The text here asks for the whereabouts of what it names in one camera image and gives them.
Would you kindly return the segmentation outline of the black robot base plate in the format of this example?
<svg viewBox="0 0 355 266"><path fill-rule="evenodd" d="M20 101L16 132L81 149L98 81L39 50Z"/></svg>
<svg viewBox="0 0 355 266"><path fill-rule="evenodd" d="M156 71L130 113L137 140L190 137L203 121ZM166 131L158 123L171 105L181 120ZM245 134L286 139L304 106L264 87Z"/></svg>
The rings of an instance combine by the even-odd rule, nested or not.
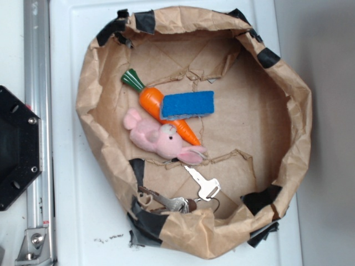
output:
<svg viewBox="0 0 355 266"><path fill-rule="evenodd" d="M1 211L6 211L42 171L41 119L1 86Z"/></svg>

